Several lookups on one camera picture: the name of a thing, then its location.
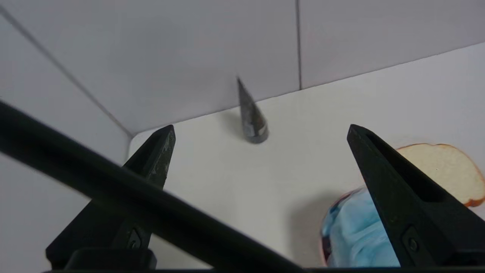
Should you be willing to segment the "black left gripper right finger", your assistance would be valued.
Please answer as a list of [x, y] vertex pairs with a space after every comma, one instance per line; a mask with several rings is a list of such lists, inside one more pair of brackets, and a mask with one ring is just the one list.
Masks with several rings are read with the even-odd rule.
[[402, 268], [483, 268], [485, 223], [372, 131], [347, 142]]

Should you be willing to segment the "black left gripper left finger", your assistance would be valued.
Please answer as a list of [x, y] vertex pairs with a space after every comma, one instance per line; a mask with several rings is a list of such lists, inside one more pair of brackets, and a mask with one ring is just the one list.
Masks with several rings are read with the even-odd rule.
[[[124, 164], [162, 189], [175, 146], [173, 126], [154, 132]], [[156, 257], [149, 250], [152, 233], [94, 202], [46, 248], [53, 270], [154, 270]]]

